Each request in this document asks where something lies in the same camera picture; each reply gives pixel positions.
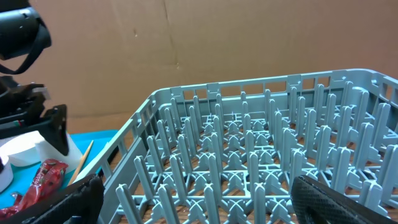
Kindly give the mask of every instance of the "black object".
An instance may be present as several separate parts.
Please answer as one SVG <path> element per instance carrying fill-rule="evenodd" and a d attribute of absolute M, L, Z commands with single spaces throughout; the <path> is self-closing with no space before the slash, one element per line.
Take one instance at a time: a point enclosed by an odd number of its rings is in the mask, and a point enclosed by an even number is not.
<path fill-rule="evenodd" d="M 305 175 L 294 179 L 293 209 L 301 223 L 397 223 Z"/>
<path fill-rule="evenodd" d="M 91 174 L 0 224 L 64 223 L 69 219 L 73 223 L 96 223 L 104 201 L 104 190 L 101 178 Z"/>
<path fill-rule="evenodd" d="M 50 34 L 27 0 L 0 1 L 0 59 L 28 54 L 15 71 L 0 65 L 0 72 L 10 75 L 26 71 L 43 49 L 51 46 Z"/>
<path fill-rule="evenodd" d="M 43 84 L 18 85 L 12 77 L 0 78 L 0 139 L 39 131 L 43 138 L 66 156 L 69 152 L 66 135 L 67 106 L 47 110 Z"/>

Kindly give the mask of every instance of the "red object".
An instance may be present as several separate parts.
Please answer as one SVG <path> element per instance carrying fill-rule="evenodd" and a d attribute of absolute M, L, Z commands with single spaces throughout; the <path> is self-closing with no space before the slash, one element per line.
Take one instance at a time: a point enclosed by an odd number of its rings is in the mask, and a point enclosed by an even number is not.
<path fill-rule="evenodd" d="M 59 189 L 68 165 L 56 159 L 46 159 L 37 170 L 25 196 L 14 193 L 14 206 L 0 210 L 0 220 L 33 205 Z"/>

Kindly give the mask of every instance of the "gray plastic dish rack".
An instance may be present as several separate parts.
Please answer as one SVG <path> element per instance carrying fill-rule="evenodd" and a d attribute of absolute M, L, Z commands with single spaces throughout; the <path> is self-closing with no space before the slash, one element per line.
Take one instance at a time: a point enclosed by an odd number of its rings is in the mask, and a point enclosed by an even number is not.
<path fill-rule="evenodd" d="M 324 79 L 328 84 L 318 84 Z M 311 89 L 303 89 L 305 80 L 313 81 Z M 275 82 L 285 90 L 266 89 Z M 246 94 L 248 85 L 262 85 L 262 91 Z M 231 86 L 240 94 L 224 96 L 222 89 Z M 185 99 L 189 91 L 194 97 Z M 220 212 L 228 214 L 225 223 L 250 223 L 250 213 L 255 223 L 293 223 L 289 192 L 298 175 L 342 194 L 354 189 L 346 196 L 388 216 L 382 206 L 398 208 L 397 122 L 398 81 L 372 70 L 164 88 L 146 99 L 78 179 L 103 170 L 99 223 L 118 223 L 123 215 L 144 223 L 150 205 L 145 223 L 220 223 Z M 134 142 L 127 146 L 131 132 Z M 115 149 L 122 159 L 111 170 Z M 144 194 L 134 195 L 139 185 Z M 181 205 L 189 215 L 179 218 Z"/>

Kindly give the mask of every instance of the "white object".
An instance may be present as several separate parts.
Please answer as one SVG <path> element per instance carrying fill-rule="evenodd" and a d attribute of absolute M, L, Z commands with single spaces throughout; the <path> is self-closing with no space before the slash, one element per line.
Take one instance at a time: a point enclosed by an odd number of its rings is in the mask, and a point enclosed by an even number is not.
<path fill-rule="evenodd" d="M 42 138 L 38 131 L 16 136 L 0 147 L 0 155 L 8 156 L 14 166 L 23 167 L 40 162 L 35 142 Z"/>
<path fill-rule="evenodd" d="M 11 163 L 8 156 L 0 156 L 4 169 L 0 173 L 0 192 L 11 184 L 14 174 L 12 174 Z"/>
<path fill-rule="evenodd" d="M 48 143 L 40 134 L 37 132 L 38 141 L 35 142 L 35 148 L 39 155 L 40 161 L 46 159 L 56 159 L 60 162 L 68 164 L 67 173 L 76 169 L 80 162 L 82 156 L 80 150 L 77 148 L 76 144 L 71 139 L 70 135 L 67 133 L 67 140 L 69 145 L 69 153 L 64 156 L 58 150 L 56 150 L 50 143 Z"/>

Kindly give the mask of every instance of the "blue tray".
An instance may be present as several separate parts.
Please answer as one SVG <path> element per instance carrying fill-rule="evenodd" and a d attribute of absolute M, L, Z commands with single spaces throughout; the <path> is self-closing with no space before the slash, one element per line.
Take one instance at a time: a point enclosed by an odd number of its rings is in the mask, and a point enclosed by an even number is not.
<path fill-rule="evenodd" d="M 105 144 L 117 133 L 117 131 L 118 130 L 106 130 L 92 133 L 71 134 L 73 141 L 82 154 L 85 153 L 91 140 L 94 139 L 93 147 L 87 156 L 87 160 L 84 163 L 83 168 L 95 158 L 95 156 L 104 148 Z M 40 167 L 40 163 L 38 162 L 27 167 L 16 167 L 12 165 L 11 167 L 12 172 L 14 173 L 14 179 L 12 180 L 12 183 L 0 194 L 0 208 L 10 207 L 14 204 L 14 198 L 11 196 L 11 193 L 19 192 L 22 195 L 26 193 L 37 169 Z M 73 171 L 69 172 L 65 176 L 62 188 L 65 188 L 68 185 L 73 173 Z"/>

